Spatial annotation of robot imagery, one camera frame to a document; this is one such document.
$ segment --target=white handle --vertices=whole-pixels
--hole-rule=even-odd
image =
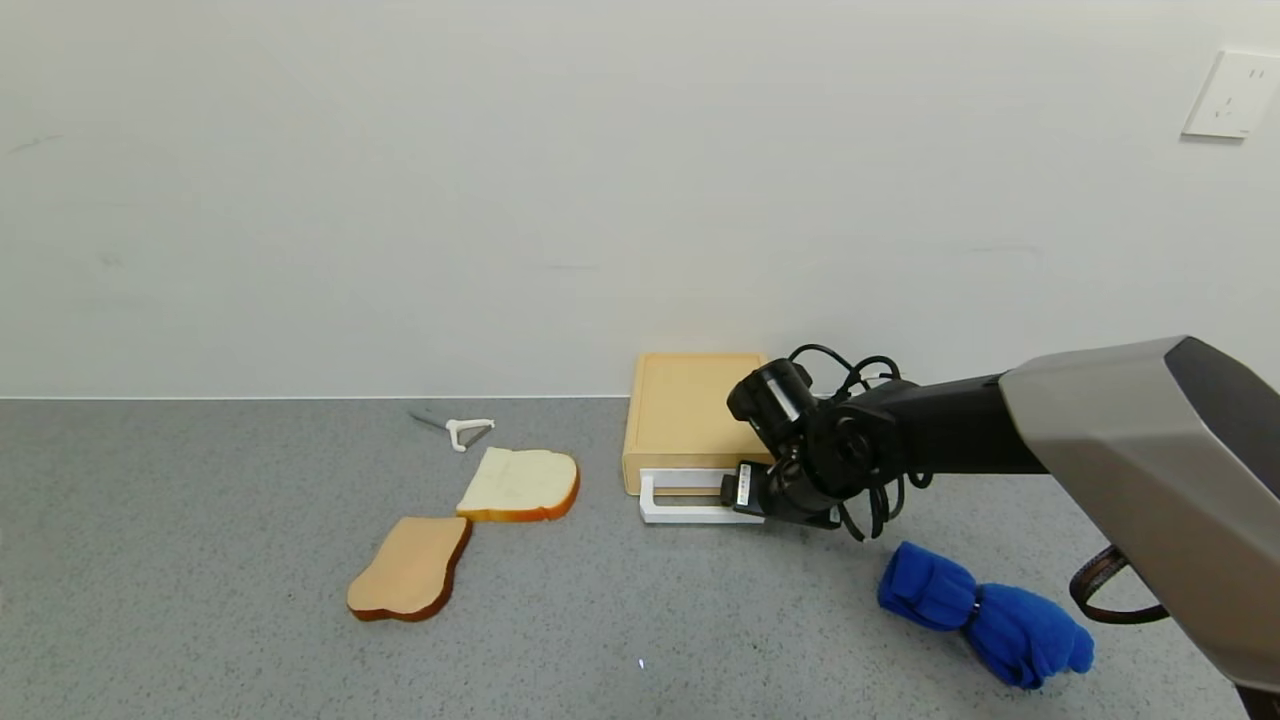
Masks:
[[[444,429],[449,430],[449,442],[453,443],[453,450],[458,452],[466,452],[467,446],[458,442],[458,430],[474,430],[476,428],[492,428],[493,420],[449,420],[444,423]]]
[[[658,505],[653,498],[655,487],[703,488],[718,493],[719,479],[733,470],[704,469],[652,469],[640,470],[640,518],[645,523],[689,523],[717,525],[758,525],[764,518],[735,512],[717,505]]]

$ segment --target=white knife handle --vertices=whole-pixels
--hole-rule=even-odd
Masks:
[[[493,420],[449,420],[444,423],[444,429],[449,430],[449,442],[453,450],[466,452],[467,447],[458,442],[458,430],[472,430],[475,428],[492,428]]]

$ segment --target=gray robot arm casing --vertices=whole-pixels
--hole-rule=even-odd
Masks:
[[[1027,446],[1201,651],[1242,688],[1280,693],[1280,396],[1189,337],[1038,357],[1000,388]]]

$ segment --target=white bread slice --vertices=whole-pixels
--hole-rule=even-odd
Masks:
[[[360,620],[426,620],[449,601],[453,569],[471,538],[466,518],[401,518],[347,588]]]
[[[577,462],[549,450],[489,447],[457,512],[476,523],[554,520],[577,498]]]

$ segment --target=label sticker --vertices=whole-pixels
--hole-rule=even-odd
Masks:
[[[746,505],[751,500],[751,466],[737,466],[737,503]]]

